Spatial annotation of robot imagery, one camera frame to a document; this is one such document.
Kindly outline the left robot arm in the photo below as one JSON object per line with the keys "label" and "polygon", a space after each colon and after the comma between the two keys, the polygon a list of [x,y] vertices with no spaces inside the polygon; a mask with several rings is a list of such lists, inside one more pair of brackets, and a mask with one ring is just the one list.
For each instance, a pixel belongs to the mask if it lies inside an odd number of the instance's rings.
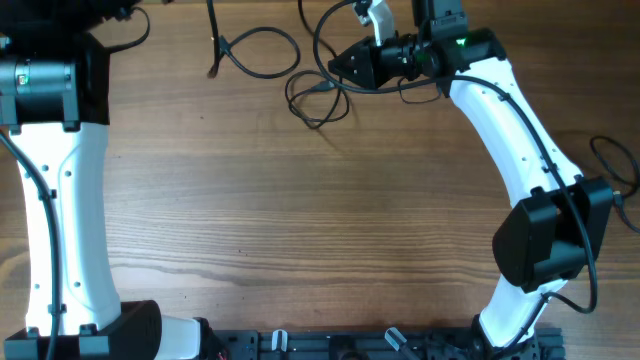
{"label": "left robot arm", "polygon": [[108,260],[103,173],[115,48],[92,29],[135,1],[1,5],[1,141],[21,172],[31,288],[9,359],[210,359],[208,323],[124,302]]}

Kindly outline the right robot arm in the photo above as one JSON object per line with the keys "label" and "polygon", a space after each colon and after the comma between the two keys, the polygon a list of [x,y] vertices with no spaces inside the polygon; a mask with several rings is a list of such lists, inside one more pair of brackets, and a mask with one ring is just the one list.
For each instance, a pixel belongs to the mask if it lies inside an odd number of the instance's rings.
{"label": "right robot arm", "polygon": [[344,91],[398,93],[435,85],[474,126],[506,187],[511,212],[492,240],[500,271],[475,318],[470,352],[500,359],[529,345],[534,326],[562,287],[597,277],[613,205],[611,187],[586,179],[557,147],[522,94],[496,34],[473,30],[457,1],[416,1],[417,34],[399,35],[383,1],[355,1],[374,32],[320,72]]}

